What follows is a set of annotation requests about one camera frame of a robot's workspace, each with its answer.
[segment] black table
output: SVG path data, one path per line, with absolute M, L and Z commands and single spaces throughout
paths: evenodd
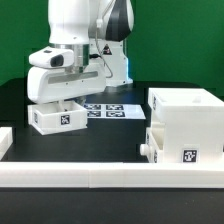
M 27 123 L 26 79 L 9 81 L 0 87 L 0 126 L 13 127 L 14 143 L 3 160 L 147 162 L 139 145 L 150 125 L 149 86 L 165 87 L 137 83 L 132 90 L 87 97 L 88 103 L 140 104 L 147 120 L 89 119 L 87 129 L 41 136 Z M 0 223 L 7 224 L 224 222 L 222 189 L 1 188 L 0 201 Z

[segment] white box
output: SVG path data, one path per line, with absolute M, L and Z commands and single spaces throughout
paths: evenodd
M 87 110 L 74 101 L 29 105 L 28 122 L 42 135 L 86 128 Z
M 151 127 L 141 151 L 149 162 L 223 161 L 224 102 L 204 89 L 150 88 Z

